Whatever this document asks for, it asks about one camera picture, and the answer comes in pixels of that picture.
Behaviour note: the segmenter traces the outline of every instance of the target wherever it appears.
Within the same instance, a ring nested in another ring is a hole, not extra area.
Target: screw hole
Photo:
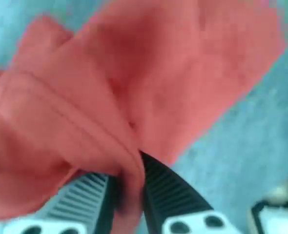
[[[190,228],[183,222],[174,222],[170,226],[172,234],[188,234],[190,233]]]
[[[205,224],[210,228],[220,228],[224,226],[223,221],[217,216],[207,216],[205,218]]]
[[[61,234],[79,234],[79,232],[76,229],[70,228],[63,231]]]
[[[22,232],[22,234],[41,234],[42,228],[40,226],[32,226]]]

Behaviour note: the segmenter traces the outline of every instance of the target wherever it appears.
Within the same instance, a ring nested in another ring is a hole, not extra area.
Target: ridged grip pad
[[[145,167],[144,214],[150,234],[161,234],[166,218],[212,210],[208,202],[170,168],[141,152]]]

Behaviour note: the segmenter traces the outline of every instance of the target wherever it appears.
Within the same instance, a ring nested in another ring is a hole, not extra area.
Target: white object
[[[205,211],[167,218],[163,234],[242,234],[217,211]]]
[[[56,220],[18,219],[3,229],[3,234],[87,234],[81,223]]]

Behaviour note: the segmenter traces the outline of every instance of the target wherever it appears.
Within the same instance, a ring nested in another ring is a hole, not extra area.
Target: blue floor
[[[280,0],[286,8],[288,0]],[[48,12],[76,30],[95,0],[0,0],[0,66],[32,18]],[[249,95],[230,109],[174,166],[217,209],[246,230],[248,207],[288,176],[288,49]],[[144,223],[138,234],[146,234]]]

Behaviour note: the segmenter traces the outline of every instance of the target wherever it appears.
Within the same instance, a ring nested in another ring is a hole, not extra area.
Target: red cloth
[[[138,149],[173,163],[277,59],[277,22],[242,0],[113,0],[75,35],[37,18],[0,71],[0,219],[81,169],[121,177],[113,233],[133,233]]]

